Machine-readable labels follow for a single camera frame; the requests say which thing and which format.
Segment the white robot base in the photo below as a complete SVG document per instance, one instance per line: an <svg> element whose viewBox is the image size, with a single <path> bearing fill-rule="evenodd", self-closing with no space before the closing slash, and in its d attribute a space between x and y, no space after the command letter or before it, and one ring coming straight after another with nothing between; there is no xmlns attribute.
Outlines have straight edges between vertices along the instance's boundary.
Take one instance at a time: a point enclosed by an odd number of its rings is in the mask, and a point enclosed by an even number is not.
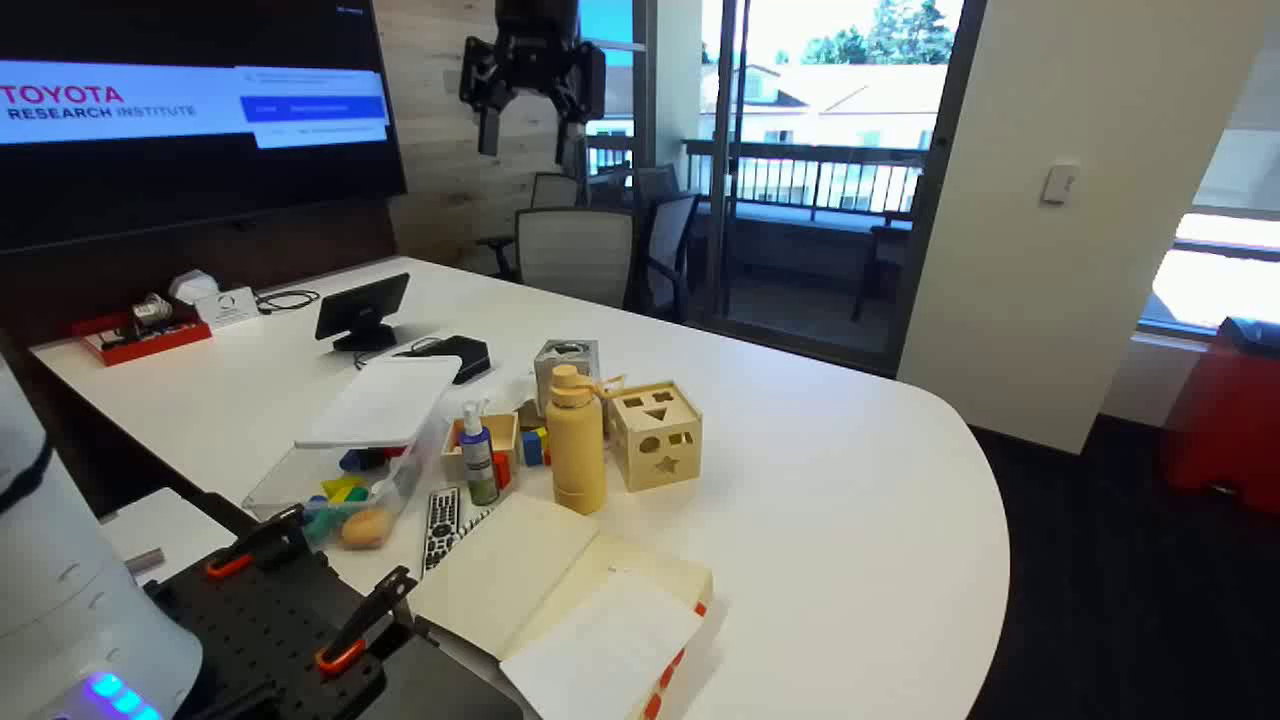
<svg viewBox="0 0 1280 720"><path fill-rule="evenodd" d="M198 669L0 369L0 720L173 720Z"/></svg>

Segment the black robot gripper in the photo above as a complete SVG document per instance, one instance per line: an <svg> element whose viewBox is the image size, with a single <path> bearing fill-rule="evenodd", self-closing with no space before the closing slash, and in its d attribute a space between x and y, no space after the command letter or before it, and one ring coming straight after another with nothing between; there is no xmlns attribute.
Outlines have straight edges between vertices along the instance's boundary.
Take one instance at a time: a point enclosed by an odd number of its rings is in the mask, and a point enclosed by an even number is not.
<svg viewBox="0 0 1280 720"><path fill-rule="evenodd" d="M461 98L471 106L477 151L498 151L498 110L521 91L541 91L554 106L554 151L568 134L605 114L606 59L580 35L574 0L495 0L495 39L468 35Z"/></svg>

